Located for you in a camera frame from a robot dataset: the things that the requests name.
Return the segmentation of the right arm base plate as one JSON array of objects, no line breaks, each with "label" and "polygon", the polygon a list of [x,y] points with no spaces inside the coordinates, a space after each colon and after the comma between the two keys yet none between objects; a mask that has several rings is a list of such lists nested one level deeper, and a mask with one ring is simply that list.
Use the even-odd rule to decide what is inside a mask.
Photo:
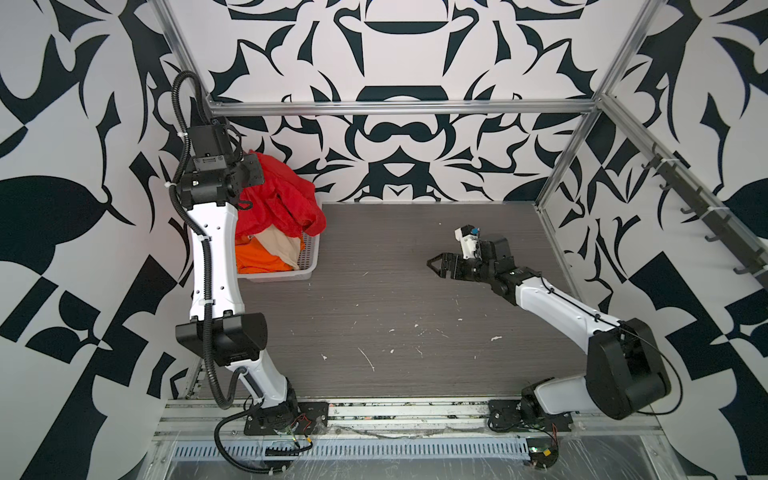
[{"label": "right arm base plate", "polygon": [[573,423],[570,413],[548,414],[534,397],[493,399],[488,402],[488,428],[497,433],[513,430],[544,430],[548,433],[569,432]]}]

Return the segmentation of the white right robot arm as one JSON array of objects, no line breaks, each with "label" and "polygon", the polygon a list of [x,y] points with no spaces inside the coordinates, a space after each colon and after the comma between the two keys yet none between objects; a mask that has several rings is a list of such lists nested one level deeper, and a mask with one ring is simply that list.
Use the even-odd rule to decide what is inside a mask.
[{"label": "white right robot arm", "polygon": [[647,415],[680,380],[644,321],[602,313],[556,288],[541,272],[517,264],[503,237],[482,240],[474,233],[461,234],[459,242],[460,252],[440,253],[427,267],[441,278],[488,285],[586,355],[584,373],[525,388],[513,415],[516,421],[540,423],[572,412],[601,413],[613,420]]}]

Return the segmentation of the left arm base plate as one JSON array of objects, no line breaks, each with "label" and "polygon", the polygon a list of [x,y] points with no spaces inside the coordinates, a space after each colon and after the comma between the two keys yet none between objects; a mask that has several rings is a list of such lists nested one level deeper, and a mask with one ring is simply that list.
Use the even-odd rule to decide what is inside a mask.
[{"label": "left arm base plate", "polygon": [[244,434],[267,436],[287,433],[311,435],[327,426],[329,404],[326,402],[284,402],[275,407],[251,407],[247,411]]}]

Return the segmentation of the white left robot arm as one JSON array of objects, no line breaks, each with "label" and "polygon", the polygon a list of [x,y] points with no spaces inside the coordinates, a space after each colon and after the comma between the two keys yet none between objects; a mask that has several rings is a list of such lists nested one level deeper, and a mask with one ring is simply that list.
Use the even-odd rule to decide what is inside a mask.
[{"label": "white left robot arm", "polygon": [[193,295],[176,340],[198,355],[214,401],[230,408],[239,386],[254,401],[248,411],[264,428],[281,430],[299,414],[295,391],[267,351],[261,313],[246,311],[238,283],[235,233],[240,195],[264,181],[257,155],[195,157],[168,184],[176,213],[190,230]]}]

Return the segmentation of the red shorts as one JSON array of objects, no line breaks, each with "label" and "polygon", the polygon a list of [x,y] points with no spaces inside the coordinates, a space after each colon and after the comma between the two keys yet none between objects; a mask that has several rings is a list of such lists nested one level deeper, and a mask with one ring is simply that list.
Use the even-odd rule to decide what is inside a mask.
[{"label": "red shorts", "polygon": [[262,167],[264,183],[247,187],[240,194],[240,203],[250,203],[251,208],[239,211],[236,236],[256,235],[271,226],[288,237],[320,235],[327,221],[316,200],[314,185],[280,160],[254,154]]}]

